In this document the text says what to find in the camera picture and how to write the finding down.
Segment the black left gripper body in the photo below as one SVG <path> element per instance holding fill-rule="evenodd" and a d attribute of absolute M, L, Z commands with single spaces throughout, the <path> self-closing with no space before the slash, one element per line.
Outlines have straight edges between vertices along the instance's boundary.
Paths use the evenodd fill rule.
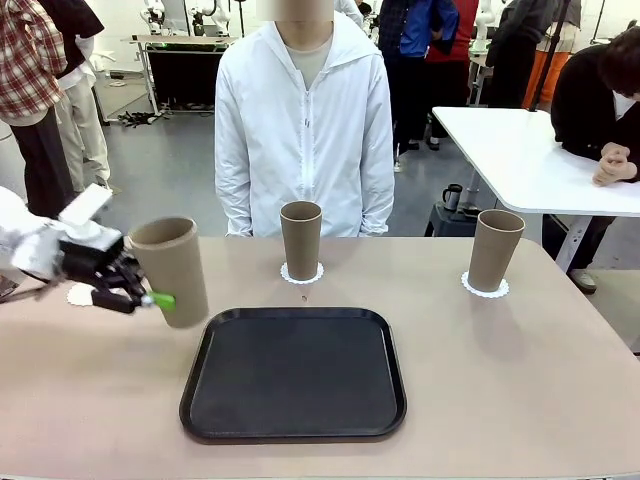
<path fill-rule="evenodd" d="M 107 239 L 105 246 L 59 240 L 60 273 L 72 281 L 123 281 L 117 265 L 124 251 L 123 236 Z"/>

